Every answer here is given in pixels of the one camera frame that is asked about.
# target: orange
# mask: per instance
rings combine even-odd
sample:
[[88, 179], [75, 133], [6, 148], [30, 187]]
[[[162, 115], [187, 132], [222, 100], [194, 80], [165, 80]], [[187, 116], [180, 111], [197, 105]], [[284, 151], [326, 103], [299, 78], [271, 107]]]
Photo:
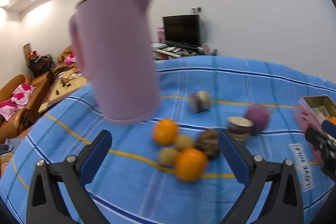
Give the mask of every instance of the orange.
[[330, 117], [328, 121], [336, 125], [336, 117]]
[[153, 139], [159, 145], [171, 145], [179, 133], [176, 122], [170, 119], [163, 119], [158, 122], [153, 130]]
[[176, 175], [183, 181], [194, 181], [201, 177], [208, 163], [205, 153], [189, 148], [183, 150], [176, 158]]

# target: blue gripper pad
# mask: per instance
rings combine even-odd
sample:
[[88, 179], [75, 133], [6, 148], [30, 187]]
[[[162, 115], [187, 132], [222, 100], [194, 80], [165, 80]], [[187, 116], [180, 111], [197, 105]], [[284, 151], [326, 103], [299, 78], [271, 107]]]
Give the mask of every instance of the blue gripper pad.
[[227, 163], [230, 165], [232, 172], [239, 183], [247, 186], [250, 183], [250, 174], [253, 170], [252, 155], [241, 144], [230, 135], [229, 132], [219, 132], [218, 144]]
[[322, 123], [322, 130], [327, 132], [330, 136], [336, 139], [336, 126], [332, 122], [324, 120]]
[[111, 145], [111, 133], [102, 130], [92, 144], [86, 145], [79, 153], [76, 169], [81, 185], [92, 182]]

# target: pitcher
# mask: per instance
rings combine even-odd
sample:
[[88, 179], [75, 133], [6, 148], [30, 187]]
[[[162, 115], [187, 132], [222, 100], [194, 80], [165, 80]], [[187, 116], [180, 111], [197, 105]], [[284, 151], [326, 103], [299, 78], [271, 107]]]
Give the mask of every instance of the pitcher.
[[70, 19], [78, 67], [105, 118], [128, 125], [160, 104], [147, 7], [150, 0], [80, 0]]

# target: silver bolt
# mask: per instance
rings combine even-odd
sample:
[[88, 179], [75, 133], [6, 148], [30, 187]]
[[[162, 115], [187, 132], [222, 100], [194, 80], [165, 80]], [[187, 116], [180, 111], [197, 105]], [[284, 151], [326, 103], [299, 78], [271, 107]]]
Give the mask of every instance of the silver bolt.
[[75, 160], [76, 160], [75, 155], [70, 155], [69, 157], [67, 157], [67, 162], [74, 162]]
[[285, 160], [285, 163], [288, 165], [288, 166], [292, 166], [293, 165], [293, 161], [291, 159], [286, 159]]
[[263, 161], [263, 157], [260, 156], [260, 155], [258, 155], [258, 154], [254, 155], [253, 158], [254, 158], [254, 160], [255, 160], [256, 162], [261, 162], [261, 161]]
[[38, 160], [36, 163], [37, 166], [42, 166], [44, 165], [44, 160]]

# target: coffee table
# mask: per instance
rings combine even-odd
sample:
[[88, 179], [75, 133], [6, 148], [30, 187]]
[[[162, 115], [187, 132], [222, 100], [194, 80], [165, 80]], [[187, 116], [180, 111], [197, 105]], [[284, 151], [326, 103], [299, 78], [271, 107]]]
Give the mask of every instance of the coffee table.
[[66, 82], [65, 86], [63, 86], [62, 78], [63, 77], [71, 77], [76, 74], [75, 68], [71, 68], [69, 70], [61, 72], [57, 79], [54, 81], [48, 94], [46, 95], [42, 105], [40, 106], [38, 113], [42, 114], [52, 108], [55, 104], [63, 100], [70, 93], [79, 89], [87, 83], [87, 79], [82, 77], [80, 74], [76, 76], [76, 78], [69, 80]]

